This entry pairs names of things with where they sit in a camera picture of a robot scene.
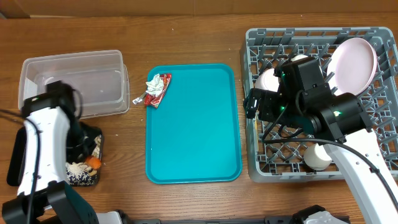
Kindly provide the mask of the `white bowl with food scraps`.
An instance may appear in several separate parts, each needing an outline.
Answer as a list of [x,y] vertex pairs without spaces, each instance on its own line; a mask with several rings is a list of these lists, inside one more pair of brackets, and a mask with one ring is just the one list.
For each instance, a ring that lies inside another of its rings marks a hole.
[[278,92],[279,78],[274,74],[275,74],[274,68],[269,68],[267,70],[264,70],[257,78],[254,84],[255,88]]

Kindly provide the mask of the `small white bowl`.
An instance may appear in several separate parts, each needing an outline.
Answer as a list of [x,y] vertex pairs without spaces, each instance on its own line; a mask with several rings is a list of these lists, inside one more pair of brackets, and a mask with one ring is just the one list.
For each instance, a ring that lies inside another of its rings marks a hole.
[[290,62],[300,61],[300,60],[303,60],[305,58],[308,58],[308,55],[298,54],[298,55],[294,56],[292,59],[290,59]]

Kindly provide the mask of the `white paper cup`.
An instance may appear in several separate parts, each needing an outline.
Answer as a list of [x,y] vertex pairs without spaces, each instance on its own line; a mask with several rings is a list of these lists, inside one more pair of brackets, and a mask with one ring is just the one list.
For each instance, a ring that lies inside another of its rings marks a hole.
[[303,154],[303,158],[309,168],[317,171],[325,170],[332,162],[324,147],[319,144],[308,147]]

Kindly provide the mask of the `large white plate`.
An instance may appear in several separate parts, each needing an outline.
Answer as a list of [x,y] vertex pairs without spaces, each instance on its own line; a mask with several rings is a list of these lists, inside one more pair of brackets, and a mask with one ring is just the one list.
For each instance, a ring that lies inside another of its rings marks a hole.
[[377,55],[371,44],[361,38],[351,38],[340,44],[331,56],[326,74],[334,95],[359,95],[376,74]]

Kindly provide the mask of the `red foil wrapper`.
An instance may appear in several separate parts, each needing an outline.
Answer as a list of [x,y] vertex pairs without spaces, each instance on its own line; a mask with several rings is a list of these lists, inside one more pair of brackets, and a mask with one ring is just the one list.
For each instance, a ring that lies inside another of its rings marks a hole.
[[145,106],[157,109],[167,92],[171,79],[171,73],[154,75],[151,81],[146,82],[147,90],[141,96],[133,99],[132,103],[135,105],[144,103]]

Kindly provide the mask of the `orange carrot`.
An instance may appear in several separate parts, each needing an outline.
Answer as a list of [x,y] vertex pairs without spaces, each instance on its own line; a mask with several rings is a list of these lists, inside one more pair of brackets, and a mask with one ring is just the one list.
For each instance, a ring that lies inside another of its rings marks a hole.
[[87,157],[85,160],[85,164],[90,166],[94,170],[98,170],[102,165],[101,160],[94,156]]

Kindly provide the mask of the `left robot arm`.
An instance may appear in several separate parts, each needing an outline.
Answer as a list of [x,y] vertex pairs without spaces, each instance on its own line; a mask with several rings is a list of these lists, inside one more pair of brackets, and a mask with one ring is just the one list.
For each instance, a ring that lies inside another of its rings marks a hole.
[[69,184],[66,164],[91,156],[101,134],[76,116],[74,92],[57,81],[48,84],[45,93],[24,100],[18,116],[24,120],[25,147],[9,168],[21,182],[17,197],[2,205],[6,223],[38,223],[47,208],[55,216],[46,223],[127,223],[119,211],[95,212]]

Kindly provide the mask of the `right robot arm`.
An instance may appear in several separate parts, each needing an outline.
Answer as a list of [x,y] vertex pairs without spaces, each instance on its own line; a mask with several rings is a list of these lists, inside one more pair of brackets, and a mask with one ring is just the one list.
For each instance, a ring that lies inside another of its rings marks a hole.
[[268,139],[264,144],[314,142],[340,170],[366,223],[397,220],[397,183],[381,155],[373,124],[352,93],[335,96],[324,81],[318,61],[305,57],[283,63],[275,70],[277,91],[252,88],[243,107],[248,119],[272,126],[299,128],[307,138]]

